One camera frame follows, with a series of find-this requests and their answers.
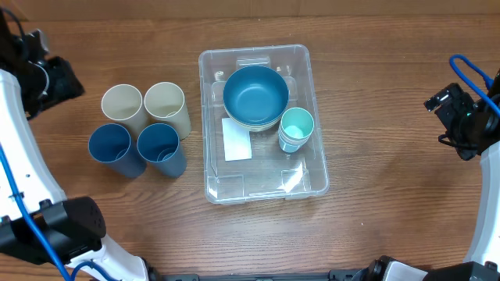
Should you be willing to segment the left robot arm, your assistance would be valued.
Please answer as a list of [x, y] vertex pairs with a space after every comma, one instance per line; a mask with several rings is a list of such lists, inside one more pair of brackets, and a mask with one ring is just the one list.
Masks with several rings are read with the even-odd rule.
[[80, 271], [95, 280], [159, 280], [154, 267], [108, 235], [93, 199], [69, 199], [50, 173], [29, 122], [84, 87], [65, 59], [48, 57], [40, 30], [12, 34], [7, 16], [19, 22], [1, 10], [1, 252], [51, 263], [64, 280]]

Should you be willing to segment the cream bowl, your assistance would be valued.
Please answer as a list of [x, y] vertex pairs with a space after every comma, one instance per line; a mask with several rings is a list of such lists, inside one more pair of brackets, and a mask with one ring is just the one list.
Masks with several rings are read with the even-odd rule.
[[259, 106], [224, 106], [228, 116], [238, 125], [260, 132], [275, 126], [285, 112], [285, 108], [275, 105]]

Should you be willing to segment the mint green small cup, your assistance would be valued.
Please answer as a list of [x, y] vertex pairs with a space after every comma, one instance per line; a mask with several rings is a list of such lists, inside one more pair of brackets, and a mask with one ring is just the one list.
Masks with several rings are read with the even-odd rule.
[[281, 118], [279, 137], [287, 144], [304, 144], [312, 135], [315, 121], [309, 111], [294, 107], [288, 109]]

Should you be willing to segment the light blue small cup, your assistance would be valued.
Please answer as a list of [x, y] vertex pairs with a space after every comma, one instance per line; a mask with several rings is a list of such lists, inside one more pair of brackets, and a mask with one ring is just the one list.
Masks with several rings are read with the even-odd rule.
[[292, 140], [280, 135], [278, 137], [280, 149], [288, 154], [295, 153], [303, 145], [301, 140]]

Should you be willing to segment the dark blue bowl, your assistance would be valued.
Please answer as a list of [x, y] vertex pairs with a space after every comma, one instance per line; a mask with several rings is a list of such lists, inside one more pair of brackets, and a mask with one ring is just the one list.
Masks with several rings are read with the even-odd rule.
[[284, 78], [265, 66], [246, 66], [230, 75], [223, 88], [227, 113], [247, 126], [263, 126], [278, 119], [289, 101]]

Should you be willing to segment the cream tall cup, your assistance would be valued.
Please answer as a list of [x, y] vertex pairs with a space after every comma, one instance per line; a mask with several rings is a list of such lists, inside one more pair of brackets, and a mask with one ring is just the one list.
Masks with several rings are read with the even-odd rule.
[[123, 124], [134, 138], [150, 124], [141, 92], [129, 84], [108, 89], [102, 97], [101, 108], [107, 118]]
[[182, 89], [171, 82], [151, 86], [144, 97], [145, 109], [159, 122], [171, 125], [181, 140], [191, 133], [191, 120]]

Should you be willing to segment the dark blue tall cup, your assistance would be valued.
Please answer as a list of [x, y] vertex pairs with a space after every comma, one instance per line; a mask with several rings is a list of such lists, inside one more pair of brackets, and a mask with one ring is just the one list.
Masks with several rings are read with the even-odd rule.
[[180, 137], [168, 124], [154, 123], [144, 128], [137, 139], [137, 149], [165, 176], [180, 177], [187, 168]]
[[88, 151], [97, 162], [129, 178], [139, 177], [146, 170], [145, 160], [129, 131], [117, 123], [96, 129], [89, 138]]

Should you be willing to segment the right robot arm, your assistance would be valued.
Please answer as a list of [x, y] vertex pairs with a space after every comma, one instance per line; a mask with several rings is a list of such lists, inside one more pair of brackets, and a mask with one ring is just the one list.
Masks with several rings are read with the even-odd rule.
[[438, 141], [469, 161], [480, 156], [482, 187], [473, 239], [464, 262], [499, 263], [499, 117], [483, 100], [474, 101], [457, 83], [424, 102], [445, 127]]

